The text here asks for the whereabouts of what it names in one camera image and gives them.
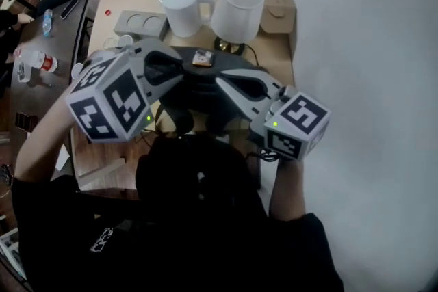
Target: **white pitcher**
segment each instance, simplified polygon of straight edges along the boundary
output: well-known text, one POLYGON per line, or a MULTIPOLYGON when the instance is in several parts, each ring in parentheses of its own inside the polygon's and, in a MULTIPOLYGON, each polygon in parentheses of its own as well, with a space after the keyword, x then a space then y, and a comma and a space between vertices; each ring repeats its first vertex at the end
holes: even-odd
POLYGON ((161 0, 170 28, 182 38, 193 36, 203 23, 210 21, 214 12, 214 0, 161 0), (210 5, 210 16, 201 16, 199 5, 210 5))

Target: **hand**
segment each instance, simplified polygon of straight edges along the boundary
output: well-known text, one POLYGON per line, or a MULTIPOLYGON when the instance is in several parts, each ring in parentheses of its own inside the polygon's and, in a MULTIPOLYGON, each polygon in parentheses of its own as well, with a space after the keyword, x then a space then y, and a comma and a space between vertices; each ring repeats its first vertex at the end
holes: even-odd
POLYGON ((18 23, 20 23, 21 25, 24 25, 26 23, 31 23, 33 20, 34 19, 32 17, 24 13, 18 14, 18 23))

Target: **label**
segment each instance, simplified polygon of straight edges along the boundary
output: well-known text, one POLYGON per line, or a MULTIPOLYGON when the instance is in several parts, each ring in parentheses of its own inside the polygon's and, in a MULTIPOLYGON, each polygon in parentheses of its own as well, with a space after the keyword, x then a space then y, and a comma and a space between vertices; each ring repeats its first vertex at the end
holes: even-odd
POLYGON ((44 55, 44 63, 41 66, 42 70, 50 70, 52 68, 53 59, 51 56, 44 55))

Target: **chair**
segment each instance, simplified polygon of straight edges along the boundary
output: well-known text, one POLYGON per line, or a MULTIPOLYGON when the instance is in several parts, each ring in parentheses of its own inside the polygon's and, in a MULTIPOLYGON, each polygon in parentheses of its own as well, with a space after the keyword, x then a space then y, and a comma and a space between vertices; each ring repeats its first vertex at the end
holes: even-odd
POLYGON ((40 0, 38 5, 36 6, 36 12, 31 14, 32 17, 37 18, 39 16, 44 15, 47 9, 54 9, 59 5, 62 5, 70 0, 40 0))

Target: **white cube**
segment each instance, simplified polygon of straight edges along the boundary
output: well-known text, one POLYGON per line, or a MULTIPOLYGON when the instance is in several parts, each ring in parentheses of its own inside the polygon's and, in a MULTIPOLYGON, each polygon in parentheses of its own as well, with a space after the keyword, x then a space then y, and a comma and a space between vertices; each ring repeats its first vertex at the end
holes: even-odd
POLYGON ((289 159, 303 160, 324 136, 330 111, 297 92, 265 126, 265 147, 289 159))
POLYGON ((153 121, 126 53, 89 67, 66 102, 92 142, 125 142, 153 121))

